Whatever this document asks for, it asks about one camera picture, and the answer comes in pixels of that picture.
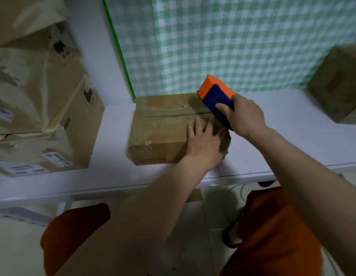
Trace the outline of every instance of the hand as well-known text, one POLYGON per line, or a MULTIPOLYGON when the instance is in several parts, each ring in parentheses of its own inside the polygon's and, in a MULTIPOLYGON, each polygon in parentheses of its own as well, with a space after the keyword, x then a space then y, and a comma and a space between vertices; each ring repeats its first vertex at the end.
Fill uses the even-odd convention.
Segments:
POLYGON ((215 107, 226 116, 236 134, 250 141, 254 134, 267 128, 264 113, 253 100, 240 94, 234 95, 232 100, 234 111, 221 103, 217 103, 215 107))
POLYGON ((195 163, 205 168, 206 173, 211 171, 221 162, 226 152, 219 152, 222 139, 227 134, 226 128, 221 129, 217 135, 212 135, 214 119, 210 119, 205 132, 202 131, 201 118, 197 117, 195 121, 196 134, 193 131, 193 125, 188 123, 188 144, 186 157, 194 157, 195 163))

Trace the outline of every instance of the white sticker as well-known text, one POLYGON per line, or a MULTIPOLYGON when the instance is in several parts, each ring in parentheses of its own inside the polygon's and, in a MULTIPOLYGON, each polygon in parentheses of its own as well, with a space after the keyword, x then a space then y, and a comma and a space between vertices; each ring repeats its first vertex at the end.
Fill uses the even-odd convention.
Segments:
POLYGON ((24 176, 49 172, 47 169, 37 164, 18 164, 0 158, 0 167, 15 176, 24 176))
POLYGON ((58 152, 47 152, 47 153, 42 153, 41 155, 46 159, 48 159, 53 164, 56 164, 58 167, 69 167, 73 165, 73 163, 69 162, 58 152))
POLYGON ((13 116, 14 114, 12 112, 0 107, 0 120, 10 123, 13 120, 13 116))

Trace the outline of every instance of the white table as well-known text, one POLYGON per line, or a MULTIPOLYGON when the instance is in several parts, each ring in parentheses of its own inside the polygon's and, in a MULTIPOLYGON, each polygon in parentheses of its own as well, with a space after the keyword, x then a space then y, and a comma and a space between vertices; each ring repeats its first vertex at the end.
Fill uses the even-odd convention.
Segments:
MULTIPOLYGON (((267 124, 336 172, 356 170, 356 125, 334 123, 302 90, 248 93, 267 124)), ((88 169, 8 178, 0 174, 0 208, 95 199, 150 184, 170 164, 135 166, 127 157, 134 104, 107 106, 88 169)), ((262 155, 231 132, 226 159, 198 187, 274 180, 262 155)))

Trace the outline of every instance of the tiled floor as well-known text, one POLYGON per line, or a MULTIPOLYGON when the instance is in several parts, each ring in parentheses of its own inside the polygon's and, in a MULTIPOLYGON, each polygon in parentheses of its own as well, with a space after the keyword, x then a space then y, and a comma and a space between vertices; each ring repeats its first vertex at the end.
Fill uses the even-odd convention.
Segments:
MULTIPOLYGON (((345 178, 356 186, 356 174, 345 178)), ((182 211, 179 221, 153 264, 150 273, 158 275, 217 276, 234 252, 221 240, 222 230, 237 217, 238 209, 245 205, 257 183, 237 186, 216 186, 196 190, 182 211)), ((113 213, 125 197, 74 202, 72 208, 100 202, 107 203, 113 213)), ((48 216, 54 216, 57 205, 31 207, 48 216)), ((0 218, 0 276, 43 276, 42 251, 39 246, 43 227, 0 218)), ((342 276, 327 252, 323 275, 342 276)))

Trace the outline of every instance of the green checkered curtain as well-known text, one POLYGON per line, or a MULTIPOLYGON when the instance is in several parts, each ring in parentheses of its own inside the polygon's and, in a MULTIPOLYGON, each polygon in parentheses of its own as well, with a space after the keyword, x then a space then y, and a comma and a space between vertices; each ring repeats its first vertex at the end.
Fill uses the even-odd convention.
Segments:
POLYGON ((105 0, 136 96, 304 88, 356 43, 356 0, 105 0))

